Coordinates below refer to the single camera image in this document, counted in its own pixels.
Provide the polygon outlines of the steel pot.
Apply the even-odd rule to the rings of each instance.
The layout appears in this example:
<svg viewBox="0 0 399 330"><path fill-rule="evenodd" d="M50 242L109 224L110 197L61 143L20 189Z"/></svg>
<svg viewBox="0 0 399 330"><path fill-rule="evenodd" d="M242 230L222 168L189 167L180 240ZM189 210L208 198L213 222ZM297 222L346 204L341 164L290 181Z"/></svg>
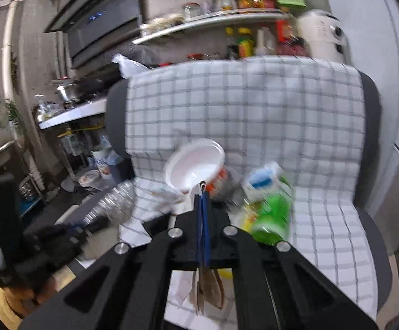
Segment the steel pot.
<svg viewBox="0 0 399 330"><path fill-rule="evenodd" d="M64 103L74 103L80 98L79 87L73 83L61 84L56 88L56 95Z"/></svg>

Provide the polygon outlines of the clear crushed plastic bottle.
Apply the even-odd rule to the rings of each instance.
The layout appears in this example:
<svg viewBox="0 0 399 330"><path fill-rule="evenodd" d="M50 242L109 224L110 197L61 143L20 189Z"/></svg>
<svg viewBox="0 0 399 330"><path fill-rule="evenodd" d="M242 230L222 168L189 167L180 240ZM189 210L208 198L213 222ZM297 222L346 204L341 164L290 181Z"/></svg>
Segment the clear crushed plastic bottle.
<svg viewBox="0 0 399 330"><path fill-rule="evenodd" d="M110 190L84 217L86 224L100 216L106 216L112 225L120 225L131 218L135 208L135 184L125 180Z"/></svg>

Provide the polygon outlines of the black range hood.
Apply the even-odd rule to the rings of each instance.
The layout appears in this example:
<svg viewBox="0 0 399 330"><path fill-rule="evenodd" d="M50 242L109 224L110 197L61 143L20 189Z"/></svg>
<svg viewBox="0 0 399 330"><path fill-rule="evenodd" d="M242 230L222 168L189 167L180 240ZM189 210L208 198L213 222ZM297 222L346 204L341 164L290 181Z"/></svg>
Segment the black range hood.
<svg viewBox="0 0 399 330"><path fill-rule="evenodd" d="M144 17L144 0L70 0L44 32L67 36L71 67L76 69L138 35Z"/></svg>

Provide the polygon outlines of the green tea bottle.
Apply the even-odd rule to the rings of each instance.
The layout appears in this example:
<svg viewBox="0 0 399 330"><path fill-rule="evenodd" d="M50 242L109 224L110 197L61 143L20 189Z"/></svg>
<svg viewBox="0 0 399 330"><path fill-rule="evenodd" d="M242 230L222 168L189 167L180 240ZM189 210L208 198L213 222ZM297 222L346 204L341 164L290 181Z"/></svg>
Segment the green tea bottle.
<svg viewBox="0 0 399 330"><path fill-rule="evenodd" d="M294 188L286 177L264 182L249 195L252 199L245 206L243 230L257 242L271 246L288 240Z"/></svg>

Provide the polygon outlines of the grey refrigerator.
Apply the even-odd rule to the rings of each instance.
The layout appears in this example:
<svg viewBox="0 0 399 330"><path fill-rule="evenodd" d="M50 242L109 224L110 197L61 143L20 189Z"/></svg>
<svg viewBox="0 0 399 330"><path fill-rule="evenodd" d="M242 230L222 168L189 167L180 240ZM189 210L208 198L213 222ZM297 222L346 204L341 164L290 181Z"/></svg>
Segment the grey refrigerator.
<svg viewBox="0 0 399 330"><path fill-rule="evenodd" d="M399 249L399 0L328 0L349 43L353 66L376 84L382 105L379 161L364 208Z"/></svg>

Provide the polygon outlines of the white wall shelf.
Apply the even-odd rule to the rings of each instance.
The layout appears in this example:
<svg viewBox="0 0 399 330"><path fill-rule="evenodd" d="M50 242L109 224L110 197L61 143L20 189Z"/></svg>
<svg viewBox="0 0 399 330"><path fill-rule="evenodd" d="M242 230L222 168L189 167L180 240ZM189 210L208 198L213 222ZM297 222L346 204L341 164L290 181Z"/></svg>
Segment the white wall shelf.
<svg viewBox="0 0 399 330"><path fill-rule="evenodd" d="M226 27L231 25L249 25L255 23L268 23L275 20L288 20L291 18L289 13L285 13L280 9L240 9L225 10L214 13L208 13L195 17L192 20L183 22L182 24L165 28L163 30L153 32L144 37L139 37L132 41L134 45L142 45L163 37L172 36L174 34L185 33L186 31L196 31L201 29Z"/></svg>

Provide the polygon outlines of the white kitchen counter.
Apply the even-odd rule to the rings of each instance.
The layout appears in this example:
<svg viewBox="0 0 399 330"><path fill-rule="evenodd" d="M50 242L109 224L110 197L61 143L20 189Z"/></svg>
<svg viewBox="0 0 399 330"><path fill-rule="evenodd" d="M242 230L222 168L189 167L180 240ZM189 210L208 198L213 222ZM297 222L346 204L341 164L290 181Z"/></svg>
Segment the white kitchen counter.
<svg viewBox="0 0 399 330"><path fill-rule="evenodd" d="M41 130L55 127L67 122L73 122L78 119L83 119L91 116L103 114L106 110L107 98L101 98L95 101L89 101L81 104L73 109L69 109L61 114L58 114L45 122L39 124Z"/></svg>

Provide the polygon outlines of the white rice cooker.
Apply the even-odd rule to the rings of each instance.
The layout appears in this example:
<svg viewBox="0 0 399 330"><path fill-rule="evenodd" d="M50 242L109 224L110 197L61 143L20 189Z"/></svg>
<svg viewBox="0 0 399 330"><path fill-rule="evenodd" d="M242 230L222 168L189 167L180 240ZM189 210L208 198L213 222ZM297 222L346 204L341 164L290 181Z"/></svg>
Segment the white rice cooker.
<svg viewBox="0 0 399 330"><path fill-rule="evenodd" d="M337 17L325 10L308 10L297 18L297 30L312 58L346 63L346 34Z"/></svg>

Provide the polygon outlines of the blue white milk carton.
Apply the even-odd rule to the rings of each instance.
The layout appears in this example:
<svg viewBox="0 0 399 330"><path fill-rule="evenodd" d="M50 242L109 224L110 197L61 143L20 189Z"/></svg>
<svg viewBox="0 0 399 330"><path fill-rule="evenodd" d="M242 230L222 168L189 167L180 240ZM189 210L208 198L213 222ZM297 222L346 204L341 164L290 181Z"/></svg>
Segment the blue white milk carton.
<svg viewBox="0 0 399 330"><path fill-rule="evenodd" d="M263 200L274 193L280 184L283 170L276 162L267 163L250 171L241 186L250 203Z"/></svg>

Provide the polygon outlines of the orange white paper bowl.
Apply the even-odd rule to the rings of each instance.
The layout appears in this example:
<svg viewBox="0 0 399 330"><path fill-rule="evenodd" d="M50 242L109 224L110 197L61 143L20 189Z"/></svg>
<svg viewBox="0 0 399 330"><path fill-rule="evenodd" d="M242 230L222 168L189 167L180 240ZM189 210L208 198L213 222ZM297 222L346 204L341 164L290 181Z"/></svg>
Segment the orange white paper bowl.
<svg viewBox="0 0 399 330"><path fill-rule="evenodd" d="M183 194L205 182L211 199L219 201L232 190L234 181L223 147L212 139L198 139L180 147L167 160L163 176L170 188Z"/></svg>

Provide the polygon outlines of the white paper bag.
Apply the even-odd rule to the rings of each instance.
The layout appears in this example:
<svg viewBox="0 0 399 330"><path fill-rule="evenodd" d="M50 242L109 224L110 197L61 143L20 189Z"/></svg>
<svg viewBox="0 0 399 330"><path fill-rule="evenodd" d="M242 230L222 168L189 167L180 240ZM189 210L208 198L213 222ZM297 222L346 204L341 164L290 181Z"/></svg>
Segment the white paper bag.
<svg viewBox="0 0 399 330"><path fill-rule="evenodd" d="M211 262L211 201L205 181L194 186L189 193L195 216L195 257L198 267L191 275L179 278L174 295L177 306L187 299L196 314L204 314L205 303L223 309L225 293L218 270Z"/></svg>

